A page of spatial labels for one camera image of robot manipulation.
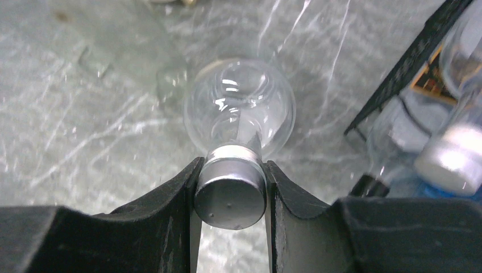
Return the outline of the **clear bottle white cap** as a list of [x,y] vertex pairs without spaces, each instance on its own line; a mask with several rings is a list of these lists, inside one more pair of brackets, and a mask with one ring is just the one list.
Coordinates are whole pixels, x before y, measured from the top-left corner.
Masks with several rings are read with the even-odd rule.
[[481,187],[481,1],[473,1],[447,34],[439,61],[458,102],[414,168],[436,188],[473,196]]

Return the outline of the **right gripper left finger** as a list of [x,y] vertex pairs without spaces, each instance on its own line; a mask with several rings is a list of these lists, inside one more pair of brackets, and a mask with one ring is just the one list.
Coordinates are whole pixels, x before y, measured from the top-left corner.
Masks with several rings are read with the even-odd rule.
[[1,208],[2,272],[196,272],[193,195],[203,158],[111,213]]

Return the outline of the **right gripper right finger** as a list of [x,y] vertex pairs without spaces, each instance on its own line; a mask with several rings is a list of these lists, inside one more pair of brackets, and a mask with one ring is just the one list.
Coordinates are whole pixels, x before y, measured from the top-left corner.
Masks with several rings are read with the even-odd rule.
[[268,179],[271,272],[480,272],[481,205],[456,198],[366,196],[329,205],[276,163]]

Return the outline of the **clear bottle silver cap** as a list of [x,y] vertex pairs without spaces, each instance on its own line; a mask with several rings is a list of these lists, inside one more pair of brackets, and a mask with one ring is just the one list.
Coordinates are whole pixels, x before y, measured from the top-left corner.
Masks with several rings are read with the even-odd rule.
[[202,68],[184,98],[184,124],[205,154],[194,194],[200,219],[241,230],[267,206],[263,160],[289,139],[296,119],[293,89],[274,65],[228,58]]

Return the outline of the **clear bottle black gold label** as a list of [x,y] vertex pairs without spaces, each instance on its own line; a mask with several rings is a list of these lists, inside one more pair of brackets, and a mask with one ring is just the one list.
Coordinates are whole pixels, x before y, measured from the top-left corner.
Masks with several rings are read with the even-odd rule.
[[372,164],[363,177],[388,187],[388,197],[441,197],[413,168],[456,104],[441,76],[441,51],[439,46],[415,78],[388,101],[368,134]]

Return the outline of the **clear open-neck glass bottle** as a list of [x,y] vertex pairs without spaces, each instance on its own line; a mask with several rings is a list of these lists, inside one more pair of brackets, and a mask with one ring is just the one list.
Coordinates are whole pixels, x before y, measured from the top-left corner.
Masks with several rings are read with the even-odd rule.
[[177,104],[182,101],[188,79],[185,68],[160,69],[156,74],[156,93],[163,104]]

